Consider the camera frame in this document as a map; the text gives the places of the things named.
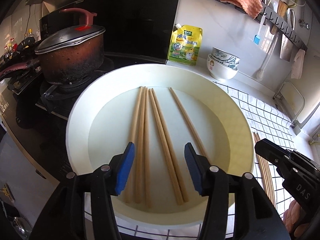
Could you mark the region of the right human hand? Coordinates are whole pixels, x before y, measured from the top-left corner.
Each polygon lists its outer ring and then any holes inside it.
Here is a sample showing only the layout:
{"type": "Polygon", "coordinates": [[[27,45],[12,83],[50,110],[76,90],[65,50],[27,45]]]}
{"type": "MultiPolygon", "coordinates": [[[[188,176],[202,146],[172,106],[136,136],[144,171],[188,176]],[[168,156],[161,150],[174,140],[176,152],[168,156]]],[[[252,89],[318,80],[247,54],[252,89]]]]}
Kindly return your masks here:
{"type": "Polygon", "coordinates": [[[293,200],[290,203],[289,208],[284,212],[283,223],[285,228],[289,233],[293,232],[295,237],[300,237],[309,226],[308,223],[299,224],[299,226],[297,226],[298,222],[302,219],[302,211],[303,210],[297,201],[293,200]]]}

